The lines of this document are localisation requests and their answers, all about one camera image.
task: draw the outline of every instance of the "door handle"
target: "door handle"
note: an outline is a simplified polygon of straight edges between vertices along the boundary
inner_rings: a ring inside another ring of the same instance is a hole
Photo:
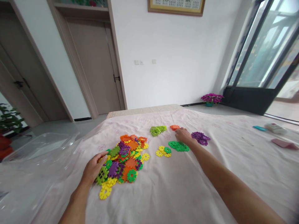
[[[23,82],[20,81],[15,81],[14,84],[16,84],[18,86],[18,89],[20,89],[21,87],[23,87]]]
[[[119,81],[121,81],[121,77],[118,76],[118,77],[115,77],[115,75],[113,74],[113,78],[114,78],[114,82],[116,83],[116,79],[118,79]]]

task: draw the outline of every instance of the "right hand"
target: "right hand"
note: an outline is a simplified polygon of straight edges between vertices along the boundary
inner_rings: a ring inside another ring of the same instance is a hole
[[[193,141],[194,139],[191,137],[190,132],[186,128],[181,127],[180,129],[175,130],[175,136],[180,142],[185,144]]]

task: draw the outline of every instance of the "pink cloth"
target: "pink cloth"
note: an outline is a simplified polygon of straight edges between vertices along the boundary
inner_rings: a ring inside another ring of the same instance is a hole
[[[280,139],[272,139],[272,142],[274,142],[276,145],[280,146],[281,148],[288,148],[292,150],[299,150],[299,147],[296,146],[294,143],[286,142]]]

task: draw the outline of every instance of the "green plant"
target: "green plant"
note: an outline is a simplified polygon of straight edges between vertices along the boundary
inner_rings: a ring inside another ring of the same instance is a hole
[[[14,131],[16,133],[19,133],[23,127],[22,121],[24,121],[24,118],[19,119],[17,116],[20,115],[20,113],[17,112],[15,108],[8,109],[6,106],[7,104],[0,104],[0,132],[2,134]]]

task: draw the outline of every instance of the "framed picture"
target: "framed picture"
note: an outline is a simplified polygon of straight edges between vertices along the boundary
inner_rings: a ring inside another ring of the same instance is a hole
[[[205,0],[148,0],[149,12],[202,16]]]

